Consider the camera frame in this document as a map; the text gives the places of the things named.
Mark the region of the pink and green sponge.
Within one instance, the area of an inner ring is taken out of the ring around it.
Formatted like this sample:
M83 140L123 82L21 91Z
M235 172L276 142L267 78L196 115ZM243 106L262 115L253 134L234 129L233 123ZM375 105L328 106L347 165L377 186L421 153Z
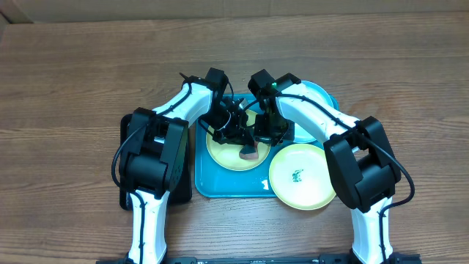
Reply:
M256 160L259 158L258 148L256 144L245 145L239 152L239 157L243 160Z

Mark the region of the yellow-green plate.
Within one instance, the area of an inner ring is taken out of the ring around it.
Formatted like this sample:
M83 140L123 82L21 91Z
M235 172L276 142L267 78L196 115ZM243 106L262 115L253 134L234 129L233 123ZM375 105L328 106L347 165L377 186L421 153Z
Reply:
M330 182L323 149L312 144L292 144L273 157L269 184L286 205L298 210L316 210L336 196Z
M206 133L206 146L212 159L225 169L232 171L246 171L259 166L270 153L270 145L259 143L257 145L258 158L254 160L244 160L239 156L240 145L236 144L219 144L213 140L209 133Z

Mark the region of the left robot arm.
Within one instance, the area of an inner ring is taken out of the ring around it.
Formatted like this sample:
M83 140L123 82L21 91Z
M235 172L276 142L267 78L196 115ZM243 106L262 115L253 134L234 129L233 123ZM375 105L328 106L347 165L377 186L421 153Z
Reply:
M219 144L241 147L242 159L258 158L257 143L245 124L239 101L225 98L232 85L222 70L211 68L204 78L185 77L181 90L153 110L137 108L120 124L120 146L111 163L119 187L119 204L133 214L133 240L121 263L163 263L166 209L171 193L190 199L180 181L188 177L188 129L196 121L212 127Z

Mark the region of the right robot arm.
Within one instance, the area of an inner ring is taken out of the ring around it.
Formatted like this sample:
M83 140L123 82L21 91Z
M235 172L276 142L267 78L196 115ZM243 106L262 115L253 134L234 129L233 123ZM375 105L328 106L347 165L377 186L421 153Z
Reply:
M359 120L315 100L291 73L274 79L260 70L248 89L265 113L256 119L255 140L271 145L291 140L294 125L299 125L320 142L333 189L352 213L352 253L361 263L389 263L393 249L387 211L401 171L383 125L374 117Z

